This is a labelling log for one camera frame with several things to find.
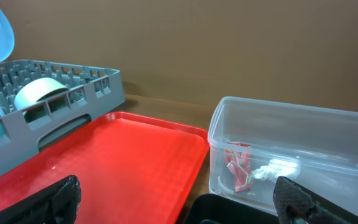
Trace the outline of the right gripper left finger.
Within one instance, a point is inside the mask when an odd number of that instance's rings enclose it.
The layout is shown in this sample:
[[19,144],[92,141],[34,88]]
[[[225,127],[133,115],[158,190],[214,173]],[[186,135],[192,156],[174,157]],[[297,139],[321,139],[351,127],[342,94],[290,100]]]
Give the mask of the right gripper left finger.
[[74,224],[80,202],[80,181],[69,175],[1,210],[0,224]]

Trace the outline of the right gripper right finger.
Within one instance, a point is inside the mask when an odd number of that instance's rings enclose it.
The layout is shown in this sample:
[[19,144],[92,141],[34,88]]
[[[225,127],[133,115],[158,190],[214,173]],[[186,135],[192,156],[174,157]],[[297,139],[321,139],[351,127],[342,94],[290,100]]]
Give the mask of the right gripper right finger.
[[273,203],[281,224],[358,224],[358,216],[291,179],[278,177]]

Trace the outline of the white tissue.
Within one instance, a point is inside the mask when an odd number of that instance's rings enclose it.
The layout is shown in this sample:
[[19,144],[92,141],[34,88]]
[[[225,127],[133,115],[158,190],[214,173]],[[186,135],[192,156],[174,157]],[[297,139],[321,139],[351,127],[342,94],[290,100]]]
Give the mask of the white tissue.
[[297,162],[283,161],[280,159],[271,159],[267,166],[261,166],[252,171],[252,176],[258,180],[269,180],[276,183],[280,176],[290,179],[298,177],[300,166]]

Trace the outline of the red snack wrapper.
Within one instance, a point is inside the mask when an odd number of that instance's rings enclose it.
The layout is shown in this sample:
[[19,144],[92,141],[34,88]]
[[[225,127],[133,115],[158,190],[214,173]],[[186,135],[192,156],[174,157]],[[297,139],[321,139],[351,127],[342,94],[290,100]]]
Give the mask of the red snack wrapper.
[[234,176],[235,193],[250,191],[254,181],[250,154],[230,149],[225,149],[224,153],[226,167]]

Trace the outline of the green bowl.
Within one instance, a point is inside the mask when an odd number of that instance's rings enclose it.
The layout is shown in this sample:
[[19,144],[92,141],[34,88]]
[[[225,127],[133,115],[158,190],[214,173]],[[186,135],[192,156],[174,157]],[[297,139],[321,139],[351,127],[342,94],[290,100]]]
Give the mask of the green bowl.
[[[39,101],[58,93],[67,91],[68,88],[52,78],[39,78],[24,86],[14,99],[17,110],[28,108]],[[37,106],[23,112],[24,119],[30,123],[46,115],[44,106]]]

